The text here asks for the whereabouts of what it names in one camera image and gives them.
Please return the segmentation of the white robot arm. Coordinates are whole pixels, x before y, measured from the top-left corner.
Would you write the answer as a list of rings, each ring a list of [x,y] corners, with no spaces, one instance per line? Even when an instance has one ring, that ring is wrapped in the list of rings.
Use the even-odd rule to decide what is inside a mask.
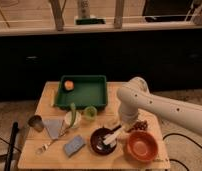
[[[202,136],[201,105],[153,95],[141,77],[134,77],[119,87],[117,98],[123,123],[133,124],[138,118],[138,110],[142,109]]]

